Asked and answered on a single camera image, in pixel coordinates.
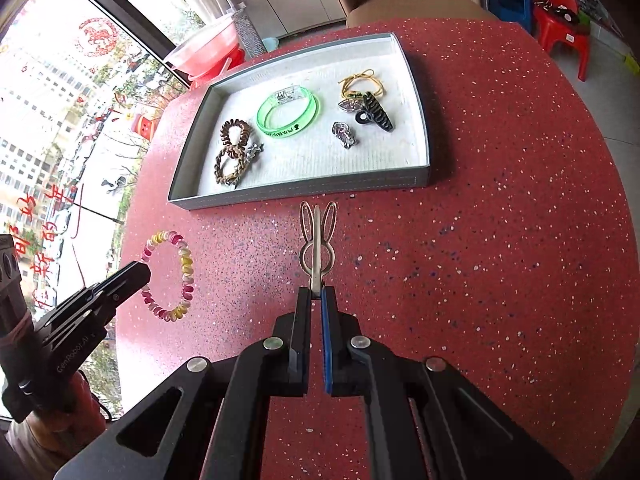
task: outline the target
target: blue gripper pad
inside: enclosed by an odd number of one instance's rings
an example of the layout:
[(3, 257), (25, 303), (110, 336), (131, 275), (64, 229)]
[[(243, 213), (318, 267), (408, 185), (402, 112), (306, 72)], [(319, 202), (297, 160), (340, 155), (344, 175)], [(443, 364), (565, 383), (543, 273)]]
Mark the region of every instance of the blue gripper pad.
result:
[(320, 292), (321, 309), (322, 309), (322, 353), (324, 359), (324, 390), (331, 395), (334, 387), (333, 361), (331, 354), (331, 333), (329, 332), (329, 315), (326, 308), (326, 292), (324, 287)]

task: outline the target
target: gray tray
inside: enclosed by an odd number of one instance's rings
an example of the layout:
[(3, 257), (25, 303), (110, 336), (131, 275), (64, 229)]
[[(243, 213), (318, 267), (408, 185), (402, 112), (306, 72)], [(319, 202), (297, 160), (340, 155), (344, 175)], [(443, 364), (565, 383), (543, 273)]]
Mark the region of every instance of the gray tray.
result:
[[(358, 124), (353, 114), (337, 107), (338, 81), (367, 68), (375, 70), (385, 86), (380, 103), (394, 124), (391, 132), (373, 123)], [(313, 92), (319, 111), (300, 133), (273, 139), (257, 129), (255, 113), (269, 94), (292, 84)], [(364, 81), (354, 88), (371, 86)], [(290, 118), (296, 115), (292, 108), (303, 104), (285, 104), (274, 114)], [(220, 127), (231, 119), (251, 124), (250, 142), (264, 144), (237, 188), (216, 184), (213, 175), (222, 147)], [(351, 126), (358, 139), (355, 146), (346, 150), (332, 135), (335, 121)], [(404, 52), (394, 34), (372, 34), (285, 54), (210, 86), (180, 155), (168, 200), (193, 210), (318, 193), (426, 186), (429, 174), (427, 126)]]

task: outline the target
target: red plastic stool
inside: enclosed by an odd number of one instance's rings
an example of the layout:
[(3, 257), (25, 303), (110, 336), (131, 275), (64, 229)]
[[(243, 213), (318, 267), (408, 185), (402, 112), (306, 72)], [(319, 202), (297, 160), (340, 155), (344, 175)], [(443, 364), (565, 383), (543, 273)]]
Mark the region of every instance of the red plastic stool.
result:
[[(573, 12), (578, 12), (578, 5), (575, 0), (549, 0), (555, 7), (565, 6)], [(580, 54), (580, 67), (578, 68), (578, 79), (585, 81), (587, 64), (589, 63), (589, 36), (590, 29), (588, 25), (572, 25), (562, 18), (546, 12), (540, 6), (533, 7), (533, 16), (538, 22), (538, 43), (546, 53), (558, 41), (573, 47)]]

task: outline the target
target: metal screw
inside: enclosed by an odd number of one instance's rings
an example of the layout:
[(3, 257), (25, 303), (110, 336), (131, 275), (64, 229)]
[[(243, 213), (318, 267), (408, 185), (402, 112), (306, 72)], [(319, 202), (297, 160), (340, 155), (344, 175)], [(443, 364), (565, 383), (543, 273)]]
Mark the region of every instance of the metal screw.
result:
[(354, 348), (368, 348), (371, 344), (371, 339), (365, 335), (355, 335), (351, 338), (351, 346)]
[(207, 361), (206, 359), (203, 359), (202, 357), (194, 357), (189, 359), (189, 362), (187, 363), (187, 370), (190, 372), (201, 372), (203, 371), (205, 368), (207, 367)]
[(447, 367), (447, 363), (444, 359), (439, 357), (429, 357), (424, 364), (426, 365), (427, 370), (432, 372), (441, 372)]
[(268, 337), (262, 343), (262, 346), (267, 350), (277, 350), (278, 348), (282, 348), (282, 345), (284, 345), (284, 341), (279, 337)]

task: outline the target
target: brown hair tie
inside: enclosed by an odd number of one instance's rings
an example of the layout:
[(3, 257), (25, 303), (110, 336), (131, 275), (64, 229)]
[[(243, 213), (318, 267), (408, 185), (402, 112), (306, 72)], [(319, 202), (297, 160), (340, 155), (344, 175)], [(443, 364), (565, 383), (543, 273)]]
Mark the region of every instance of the brown hair tie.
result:
[[(229, 130), (234, 126), (240, 128), (240, 138), (237, 144), (233, 144), (229, 138)], [(249, 134), (251, 134), (251, 126), (239, 119), (227, 121), (222, 125), (222, 128), (220, 128), (222, 149), (216, 157), (216, 165), (214, 167), (217, 184), (226, 184), (227, 186), (236, 186), (238, 184), (238, 180), (248, 167), (248, 158), (244, 154), (244, 148), (249, 141)], [(233, 172), (228, 175), (222, 174), (222, 157), (225, 155), (236, 160), (236, 167)]]
[[(229, 130), (234, 126), (240, 128), (240, 137), (238, 139), (237, 146), (240, 146), (244, 151), (244, 148), (246, 147), (246, 144), (249, 141), (249, 134), (251, 134), (251, 126), (249, 126), (244, 121), (241, 121), (240, 119), (233, 119), (232, 121), (227, 121), (222, 125), (222, 128), (220, 128), (220, 137), (222, 137), (222, 145), (223, 146), (233, 145), (233, 143), (231, 142), (231, 139), (229, 138)], [(229, 154), (229, 156), (231, 158), (236, 158), (235, 153), (233, 155)]]

